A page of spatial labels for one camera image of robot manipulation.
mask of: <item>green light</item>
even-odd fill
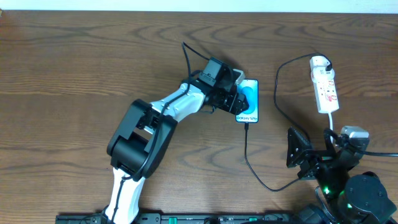
[[[330,190],[328,189],[328,187],[325,187],[325,189],[323,190],[325,194],[329,194]]]

